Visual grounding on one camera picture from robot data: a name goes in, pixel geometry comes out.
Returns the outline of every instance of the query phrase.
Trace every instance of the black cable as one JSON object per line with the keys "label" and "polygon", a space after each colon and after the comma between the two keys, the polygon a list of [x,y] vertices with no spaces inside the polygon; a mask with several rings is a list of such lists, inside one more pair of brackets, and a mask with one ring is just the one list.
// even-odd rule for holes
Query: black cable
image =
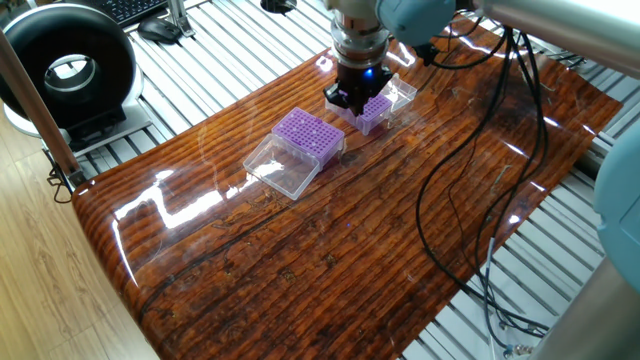
{"label": "black cable", "polygon": [[64,182],[62,181],[62,176],[64,175],[59,173],[57,169],[54,167],[53,169],[51,169],[51,171],[49,171],[49,177],[47,178],[47,182],[52,187],[56,188],[56,193],[53,195],[53,201],[57,202],[58,204],[68,204],[71,202],[71,197],[69,197],[68,200],[58,199],[58,195],[60,194],[60,188],[64,186]]}
{"label": "black cable", "polygon": [[584,62],[584,58],[581,57],[580,59],[578,59],[578,61],[572,63],[571,65],[567,66],[569,69],[573,69],[574,67],[582,64]]}
{"label": "black cable", "polygon": [[[493,287],[491,286],[491,283],[489,283],[488,288],[489,288],[489,291],[490,291],[489,299],[491,299],[493,301],[496,301],[495,300],[496,299],[496,295],[495,295],[495,293],[493,291]],[[534,328],[533,330],[530,330],[530,329],[525,329],[525,328],[521,327],[520,325],[516,324],[515,321],[513,321],[513,319],[509,315],[503,314],[501,311],[499,311],[498,308],[496,308],[496,316],[500,320],[500,324],[502,324],[504,326],[508,326],[510,328],[516,329],[516,330],[521,331],[521,332],[523,332],[525,334],[528,334],[528,335],[531,335],[531,336],[535,336],[535,337],[538,337],[538,338],[541,338],[541,337],[544,336],[544,334],[537,327]]]}
{"label": "black cable", "polygon": [[[511,36],[510,34],[512,34],[512,31],[510,29],[505,28],[505,34],[504,36],[501,38],[500,43],[498,44],[498,46],[496,46],[496,48],[490,53],[490,56],[487,56],[484,59],[480,59],[479,61],[476,61],[476,64],[468,64],[465,66],[456,66],[456,67],[450,67],[452,69],[464,69],[464,68],[468,68],[471,66],[475,66],[477,64],[480,64],[486,60],[488,60],[491,56],[493,56],[499,49],[500,47],[504,44],[504,41],[506,40],[506,36]],[[508,70],[509,70],[509,65],[510,65],[510,53],[511,53],[511,46],[508,45],[507,46],[508,49],[505,52],[505,61],[503,63],[503,69],[502,69],[502,73],[500,75],[500,79],[498,81],[498,87],[496,89],[496,92],[494,93],[494,97],[492,99],[492,104],[489,107],[489,111],[487,113],[487,116],[483,119],[483,121],[478,125],[478,127],[472,132],[471,135],[469,135],[469,137],[467,137],[467,139],[465,139],[463,141],[462,144],[460,144],[456,149],[454,149],[453,152],[451,152],[450,154],[448,154],[443,160],[441,160],[435,167],[434,169],[429,173],[429,175],[427,176],[427,178],[425,179],[420,192],[418,194],[418,201],[416,203],[416,224],[417,224],[417,228],[418,228],[418,233],[420,236],[420,240],[425,248],[425,252],[427,253],[427,255],[434,261],[434,263],[436,264],[436,266],[438,266],[438,268],[440,268],[440,270],[442,270],[443,272],[445,272],[445,274],[447,274],[447,276],[449,276],[450,278],[452,278],[465,292],[467,292],[470,295],[474,295],[476,296],[478,299],[483,299],[484,296],[482,294],[480,294],[478,291],[476,291],[475,289],[471,288],[470,286],[468,286],[465,282],[463,282],[460,278],[458,278],[457,276],[455,276],[455,274],[453,274],[446,266],[444,266],[444,264],[442,264],[437,257],[435,256],[435,254],[433,253],[433,251],[429,248],[429,245],[427,244],[425,235],[424,235],[424,231],[422,229],[422,224],[420,221],[420,207],[421,207],[421,203],[422,203],[422,198],[424,196],[424,192],[426,190],[427,185],[429,184],[429,182],[431,181],[431,179],[433,178],[434,174],[447,162],[449,161],[453,156],[455,156],[457,153],[459,153],[463,148],[465,148],[473,139],[475,139],[480,132],[483,130],[483,128],[485,127],[485,125],[488,123],[488,121],[491,119],[492,115],[493,115],[493,109],[495,108],[496,103],[498,102],[498,98],[499,95],[501,93],[501,89],[504,88],[505,86],[505,82],[506,79],[508,77]],[[548,327],[546,327],[543,324],[540,324],[538,322],[532,321],[530,319],[527,319],[523,316],[520,316],[518,314],[515,314],[513,312],[510,312],[502,307],[500,307],[494,300],[492,299],[488,299],[488,304],[491,305],[492,307],[496,308],[496,311],[500,311],[500,313],[502,315],[506,315],[509,316],[510,318],[519,320],[521,322],[524,323],[528,323],[531,324],[537,328],[540,329],[545,329],[548,330]]]}
{"label": "black cable", "polygon": [[[509,69],[511,69],[511,61],[512,61],[512,57],[511,57],[511,56],[507,56],[507,55],[505,55],[505,59],[507,59],[507,61],[508,61],[508,65],[507,65],[507,67],[508,67]],[[504,82],[504,86],[502,86],[502,89],[501,89],[502,97],[500,98],[500,101],[499,101],[499,102],[498,102],[498,104],[496,105],[496,108],[495,108],[495,109],[493,109],[493,111],[497,111],[497,109],[498,109],[498,108],[502,105],[502,103],[504,102],[504,99],[505,99],[505,98],[506,98],[506,96],[507,96],[507,87],[508,87],[508,84],[509,84],[509,82],[508,82],[508,81],[505,81],[505,82]],[[457,183],[459,180],[460,180],[460,177],[458,177],[458,179],[456,179],[456,180],[455,180],[454,185],[455,185],[455,183]],[[450,202],[450,203],[451,203],[451,205],[453,206],[454,214],[456,215],[456,219],[457,219],[457,221],[458,221],[458,227],[459,227],[459,229],[460,229],[460,236],[461,236],[460,245],[461,245],[461,248],[462,248],[463,256],[464,256],[464,258],[467,260],[467,263],[468,263],[472,268],[474,268],[474,270],[475,270],[475,272],[476,272],[476,275],[482,279],[482,278],[483,278],[483,275],[482,275],[482,272],[480,271],[480,267],[478,266],[478,263],[479,263],[479,262],[478,262],[478,260],[477,260],[477,246],[478,246],[478,245],[476,245],[476,264],[474,265],[474,264],[469,260],[469,258],[468,258],[468,257],[467,257],[467,255],[466,255],[466,252],[464,251],[464,248],[465,248],[465,246],[466,246],[465,241],[464,241],[464,234],[463,234],[463,233],[464,233],[464,231],[462,230],[462,224],[461,224],[461,221],[460,221],[460,217],[458,216],[457,209],[456,209],[456,207],[455,207],[455,205],[454,205],[453,200],[451,199],[451,197],[449,198],[449,202]]]}
{"label": "black cable", "polygon": [[469,159],[467,160],[467,163],[462,168],[460,175],[458,175],[458,177],[451,183],[451,185],[449,185],[449,190],[447,191],[447,197],[449,198],[449,203],[453,208],[453,214],[456,216],[458,230],[460,230],[460,250],[462,252],[462,256],[465,258],[465,260],[469,265],[471,265],[471,260],[469,260],[469,258],[467,257],[467,252],[465,251],[464,229],[462,228],[462,221],[460,220],[460,215],[458,214],[458,209],[456,208],[456,204],[453,202],[453,195],[451,194],[451,192],[453,191],[453,188],[458,184],[458,182],[460,182],[460,179],[462,179],[462,175],[464,175],[465,171],[467,170],[467,167],[469,167],[469,165],[471,164],[471,161],[473,160],[473,156],[476,153],[477,145],[478,145],[478,136],[476,136],[473,140],[473,147],[471,148],[471,154],[469,155]]}
{"label": "black cable", "polygon": [[[511,48],[510,45],[507,45],[508,49],[507,49],[507,54],[510,53]],[[447,163],[449,160],[451,160],[451,158],[453,158],[457,153],[459,153],[463,148],[465,148],[478,134],[480,134],[480,132],[482,132],[482,130],[484,129],[484,127],[486,126],[486,124],[491,120],[492,115],[493,115],[493,109],[495,108],[495,105],[498,103],[500,94],[501,94],[501,89],[503,87],[504,82],[506,81],[508,74],[509,74],[509,56],[505,56],[505,60],[503,62],[503,67],[502,67],[502,72],[500,74],[500,79],[498,80],[498,86],[496,87],[496,91],[493,95],[493,98],[491,100],[491,105],[489,106],[489,111],[487,112],[487,115],[485,116],[485,118],[481,121],[481,123],[476,127],[476,129],[460,144],[458,145],[458,147],[456,147],[456,149],[454,149],[451,153],[449,153],[447,156],[444,157],[444,159],[442,159],[440,162],[438,162],[438,164],[436,164],[436,166],[431,170],[431,172],[427,175],[427,178],[425,179],[425,181],[423,182],[419,192],[418,192],[418,199],[416,202],[416,226],[418,228],[418,235],[420,237],[420,241],[422,242],[422,245],[424,246],[425,252],[427,253],[427,255],[429,256],[429,258],[431,258],[431,260],[436,264],[436,266],[442,270],[445,274],[447,274],[447,276],[449,276],[451,279],[453,279],[456,284],[458,284],[458,286],[460,286],[466,293],[474,295],[476,298],[478,299],[482,299],[483,295],[476,291],[475,289],[473,289],[472,287],[470,287],[469,285],[467,285],[464,281],[462,281],[460,278],[458,278],[455,274],[453,274],[444,264],[442,264],[440,262],[440,260],[438,260],[438,258],[436,257],[435,253],[433,252],[433,250],[431,250],[431,248],[429,247],[429,245],[427,244],[427,240],[425,238],[424,235],[424,230],[422,228],[422,224],[420,221],[420,207],[422,204],[422,199],[424,197],[424,192],[428,186],[428,184],[431,182],[431,179],[433,178],[434,174],[445,164]],[[489,301],[489,305],[491,306],[497,306],[497,304],[493,301]],[[537,323],[535,321],[529,320],[523,316],[520,316],[518,314],[515,314],[513,312],[510,312],[508,310],[502,309],[502,313],[503,314],[507,314],[511,317],[513,317],[514,319],[520,320],[522,322],[525,323],[529,323],[532,324],[534,326],[540,327],[540,328],[545,328],[544,325]]]}
{"label": "black cable", "polygon": [[464,69],[470,69],[474,66],[480,65],[484,62],[486,62],[487,60],[491,59],[493,57],[493,55],[495,55],[498,50],[500,50],[500,48],[502,47],[502,45],[504,44],[504,42],[507,40],[507,36],[506,36],[506,32],[505,34],[502,35],[502,37],[500,38],[500,41],[498,42],[498,44],[493,48],[493,50],[491,50],[491,52],[489,52],[488,54],[486,54],[485,56],[479,58],[478,60],[472,61],[468,64],[464,64],[464,65],[448,65],[448,64],[441,64],[437,61],[433,61],[431,63],[431,65],[440,68],[440,69],[445,69],[445,70],[464,70]]}
{"label": "black cable", "polygon": [[[478,230],[478,235],[476,237],[476,267],[479,265],[479,259],[478,259],[478,244],[479,244],[479,239],[480,236],[482,234],[482,231],[484,230],[484,224],[486,222],[486,220],[488,219],[488,215],[489,213],[492,211],[492,209],[495,207],[495,205],[497,205],[497,203],[507,194],[509,193],[509,200],[507,201],[507,203],[505,204],[504,208],[502,209],[502,212],[500,213],[500,216],[498,218],[498,221],[496,222],[493,234],[492,234],[492,239],[491,242],[493,243],[495,241],[495,237],[497,236],[497,232],[500,228],[500,225],[502,224],[502,220],[504,219],[504,216],[506,214],[507,209],[509,208],[511,202],[513,201],[513,198],[515,197],[515,194],[517,193],[517,189],[518,187],[525,181],[525,179],[527,177],[529,177],[530,175],[532,175],[534,172],[536,172],[540,166],[544,163],[546,156],[547,156],[547,151],[548,151],[548,132],[546,129],[546,125],[544,123],[544,116],[542,113],[542,103],[541,103],[541,85],[540,85],[540,78],[539,78],[539,74],[537,71],[537,65],[535,62],[535,56],[533,53],[533,49],[531,47],[531,43],[529,42],[528,38],[526,37],[526,34],[524,34],[523,39],[525,41],[525,46],[527,47],[527,51],[529,53],[529,58],[531,61],[531,65],[532,65],[532,71],[534,74],[534,80],[531,80],[531,77],[529,76],[528,73],[528,69],[526,67],[526,64],[524,63],[524,61],[522,60],[522,56],[520,55],[520,53],[518,51],[516,51],[516,58],[518,59],[518,62],[520,64],[521,69],[523,70],[524,76],[525,76],[525,80],[527,82],[527,85],[529,86],[532,96],[534,97],[534,101],[536,103],[536,108],[537,108],[537,124],[538,124],[538,136],[536,138],[536,145],[534,146],[534,151],[532,152],[532,155],[529,157],[526,165],[523,167],[522,172],[520,173],[520,176],[518,178],[518,181],[516,182],[516,184],[514,186],[512,186],[509,190],[505,193],[503,193],[498,200],[496,200],[487,210],[487,213],[485,214],[485,217],[483,218],[483,222]],[[517,44],[513,43],[513,39],[510,39],[510,42],[512,43],[512,46],[514,46],[517,49]],[[540,161],[540,163],[538,164],[538,166],[536,167],[536,169],[534,169],[534,171],[532,171],[530,174],[527,175],[527,171],[529,169],[529,167],[531,166],[533,160],[536,158],[537,153],[539,151],[539,147],[540,147],[540,143],[543,142],[544,143],[544,150],[543,150],[543,155],[542,155],[542,159]],[[498,343],[498,345],[503,346],[504,343],[501,343],[493,334],[493,329],[491,326],[491,322],[489,320],[489,309],[488,309],[488,300],[489,300],[489,271],[490,271],[490,261],[491,261],[491,253],[488,254],[487,256],[487,264],[486,264],[486,272],[484,275],[484,279],[482,278],[482,276],[480,276],[480,280],[481,283],[483,285],[483,290],[484,290],[484,308],[485,308],[485,318],[487,321],[487,326],[489,327],[489,332],[491,333],[492,337],[496,340],[496,343]],[[496,313],[498,314],[498,317],[500,318],[500,310],[498,308],[496,308]],[[506,325],[514,327],[518,330],[521,330],[527,334],[530,334],[532,336],[536,336],[536,337],[541,337],[543,335],[541,334],[536,334],[533,331],[530,331],[528,329],[523,329],[520,326],[518,326],[512,319],[510,319],[508,316],[506,317],[509,323],[506,323]]]}
{"label": "black cable", "polygon": [[[480,26],[480,23],[482,22],[482,20],[484,20],[484,18],[481,16],[481,17],[479,17],[479,18],[478,18],[478,20],[476,20],[476,22],[473,24],[473,27],[472,27],[471,29],[469,29],[467,32],[462,33],[462,34],[458,34],[458,35],[453,35],[453,36],[451,36],[451,38],[452,38],[452,39],[459,39],[459,38],[461,38],[461,37],[465,37],[465,36],[469,36],[469,35],[471,35],[474,31],[476,31],[476,30],[478,29],[478,26]],[[433,37],[440,38],[440,39],[446,39],[446,38],[450,37],[450,35],[452,35],[452,34],[451,34],[451,33],[452,33],[452,31],[451,31],[451,25],[452,25],[452,22],[451,22],[451,23],[449,23],[449,25],[448,25],[448,27],[449,27],[449,35],[440,35],[440,34],[437,34],[437,35],[434,35]]]}
{"label": "black cable", "polygon": [[575,58],[577,58],[577,57],[580,57],[580,56],[579,56],[579,55],[576,55],[576,54],[571,54],[571,55],[563,56],[563,57],[561,57],[561,58],[554,59],[554,60],[556,60],[556,61],[573,60],[573,59],[575,59]]}

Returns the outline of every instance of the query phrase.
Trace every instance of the glossy wood surface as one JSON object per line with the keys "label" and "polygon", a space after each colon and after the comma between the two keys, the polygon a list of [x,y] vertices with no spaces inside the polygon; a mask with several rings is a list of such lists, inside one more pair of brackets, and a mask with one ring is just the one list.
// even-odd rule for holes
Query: glossy wood surface
{"label": "glossy wood surface", "polygon": [[[465,40],[443,61],[466,63],[497,38]],[[446,39],[437,45],[446,49]],[[324,109],[321,89],[335,70],[324,54],[75,192],[89,242],[161,358],[389,359],[458,290],[424,253],[415,202],[429,171],[484,115],[502,59],[451,72],[423,67],[397,44],[390,51],[391,69],[423,90],[367,137]],[[540,67],[549,156],[519,191],[499,243],[620,109],[562,65],[543,58]],[[535,140],[532,97],[515,67],[510,79],[464,174],[471,149],[436,174],[424,199],[430,246],[465,279],[463,249],[471,256],[482,214]],[[295,202],[242,166],[293,107],[346,133],[344,152]]]}

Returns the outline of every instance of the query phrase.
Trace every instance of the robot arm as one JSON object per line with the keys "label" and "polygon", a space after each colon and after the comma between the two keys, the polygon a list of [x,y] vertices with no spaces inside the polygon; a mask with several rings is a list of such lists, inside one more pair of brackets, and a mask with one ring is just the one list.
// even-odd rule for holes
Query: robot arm
{"label": "robot arm", "polygon": [[391,78],[382,65],[388,37],[413,47],[429,43],[456,9],[521,29],[603,65],[640,78],[640,2],[628,0],[324,0],[336,10],[336,83],[327,99],[354,114]]}

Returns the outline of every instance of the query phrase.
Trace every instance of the metal grating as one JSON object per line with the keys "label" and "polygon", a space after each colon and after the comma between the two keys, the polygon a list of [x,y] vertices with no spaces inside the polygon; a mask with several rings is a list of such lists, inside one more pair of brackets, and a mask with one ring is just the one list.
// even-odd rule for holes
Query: metal grating
{"label": "metal grating", "polygon": [[[599,216],[591,208],[593,185],[573,170],[496,251],[491,283],[505,308],[552,326],[600,264],[604,251],[596,234]],[[469,284],[480,291],[477,277]],[[503,338],[508,335],[527,345],[539,341],[524,334]],[[459,291],[402,357],[489,360],[494,354],[501,358],[491,348],[482,304]]]}
{"label": "metal grating", "polygon": [[[273,81],[331,45],[332,14],[320,0],[298,0],[287,17],[262,11],[253,0],[187,0],[196,36],[178,45],[141,39],[129,30],[145,87],[139,100],[152,126],[91,151],[79,159],[89,177],[163,143]],[[482,26],[496,32],[496,24]],[[538,51],[561,49],[535,41]],[[597,164],[640,116],[640,83],[589,62],[581,75],[624,103],[594,140]],[[500,248],[491,281],[506,308],[552,325],[604,256],[592,210],[593,180],[573,170]],[[479,289],[478,279],[470,281]],[[518,336],[519,343],[538,339]],[[401,358],[492,359],[481,304],[459,292]]]}

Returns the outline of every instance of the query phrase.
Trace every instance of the black ring light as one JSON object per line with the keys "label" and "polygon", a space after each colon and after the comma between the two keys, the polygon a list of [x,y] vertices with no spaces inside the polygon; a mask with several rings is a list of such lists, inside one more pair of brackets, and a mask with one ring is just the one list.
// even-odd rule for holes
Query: black ring light
{"label": "black ring light", "polygon": [[[121,112],[136,63],[131,43],[111,18],[81,5],[54,4],[22,15],[5,33],[59,128]],[[49,70],[72,55],[87,59],[76,76],[64,79]],[[2,78],[0,97],[27,117]]]}

